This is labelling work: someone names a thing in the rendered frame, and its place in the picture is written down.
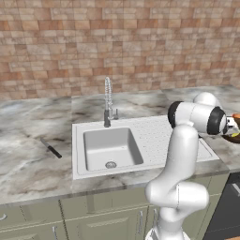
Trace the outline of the white sink with drainboard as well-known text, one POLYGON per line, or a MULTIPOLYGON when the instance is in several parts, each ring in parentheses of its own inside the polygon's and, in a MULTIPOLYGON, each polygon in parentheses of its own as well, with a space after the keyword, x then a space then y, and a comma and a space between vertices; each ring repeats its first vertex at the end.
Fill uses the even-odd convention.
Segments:
POLYGON ((166 115, 72 126, 75 180, 165 166, 172 127, 166 115))

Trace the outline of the olive panel under sink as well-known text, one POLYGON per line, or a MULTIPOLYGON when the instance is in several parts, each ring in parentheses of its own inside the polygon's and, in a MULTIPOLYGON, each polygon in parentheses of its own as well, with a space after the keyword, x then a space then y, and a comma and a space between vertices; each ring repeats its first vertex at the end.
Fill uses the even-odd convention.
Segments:
POLYGON ((61 201, 65 219, 81 218, 98 212, 142 204, 148 204, 143 187, 68 198, 61 201))

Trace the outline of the olive cupboard door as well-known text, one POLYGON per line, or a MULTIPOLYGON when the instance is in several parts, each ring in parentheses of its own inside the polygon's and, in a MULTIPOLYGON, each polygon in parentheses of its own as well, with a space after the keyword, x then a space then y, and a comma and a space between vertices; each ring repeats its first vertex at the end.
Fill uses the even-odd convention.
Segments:
POLYGON ((151 232, 153 231, 152 226, 153 226, 154 208, 157 209, 157 218, 158 218, 159 208, 154 205, 150 205, 148 207, 148 215, 146 220, 145 240, 148 240, 149 236, 151 235, 151 232))
POLYGON ((68 240, 62 221, 1 231, 0 240, 54 240, 52 226, 56 227, 58 240, 68 240))
POLYGON ((121 209, 66 221, 69 240, 143 240, 147 207, 121 209), (138 234, 139 212, 143 211, 138 234))

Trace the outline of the brown bowl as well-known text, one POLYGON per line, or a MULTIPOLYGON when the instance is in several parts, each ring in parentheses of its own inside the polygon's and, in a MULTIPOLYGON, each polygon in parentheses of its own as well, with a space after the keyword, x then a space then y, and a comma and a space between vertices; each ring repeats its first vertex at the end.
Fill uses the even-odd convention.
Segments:
POLYGON ((240 113, 227 117, 227 132, 223 138, 231 143, 240 143, 240 113))

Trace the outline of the silver spring tap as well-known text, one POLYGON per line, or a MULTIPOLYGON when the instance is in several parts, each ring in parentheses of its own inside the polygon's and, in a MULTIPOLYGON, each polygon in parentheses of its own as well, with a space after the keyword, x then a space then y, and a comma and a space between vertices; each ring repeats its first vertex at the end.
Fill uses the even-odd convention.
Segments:
POLYGON ((105 110, 104 110, 104 127, 109 128, 112 120, 118 119, 118 110, 113 113, 112 84, 109 77, 105 78, 105 110))

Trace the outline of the olive drawer front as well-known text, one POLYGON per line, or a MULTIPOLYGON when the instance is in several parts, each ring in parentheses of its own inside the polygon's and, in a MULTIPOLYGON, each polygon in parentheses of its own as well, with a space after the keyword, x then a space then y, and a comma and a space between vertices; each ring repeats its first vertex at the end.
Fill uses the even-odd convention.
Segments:
POLYGON ((3 214, 6 214, 7 218, 0 221, 0 231, 58 221, 63 222, 57 201, 25 205, 2 205, 0 206, 0 217, 3 214))

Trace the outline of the black dishwasher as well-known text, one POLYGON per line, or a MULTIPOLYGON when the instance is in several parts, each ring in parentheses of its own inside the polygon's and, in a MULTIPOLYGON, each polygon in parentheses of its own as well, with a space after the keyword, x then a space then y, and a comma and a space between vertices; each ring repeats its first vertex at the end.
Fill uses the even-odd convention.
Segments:
POLYGON ((240 197, 237 197, 232 187, 234 183, 240 187, 240 172, 229 175, 203 240, 228 240, 240 237, 240 197))

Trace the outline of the black-handled knife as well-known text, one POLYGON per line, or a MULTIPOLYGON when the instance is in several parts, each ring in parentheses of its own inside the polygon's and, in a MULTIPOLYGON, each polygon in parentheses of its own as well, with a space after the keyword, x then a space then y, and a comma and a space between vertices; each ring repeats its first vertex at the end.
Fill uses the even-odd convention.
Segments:
POLYGON ((44 139, 40 138, 40 141, 50 150, 56 157, 61 158, 62 155, 57 152, 51 145, 49 145, 44 139))

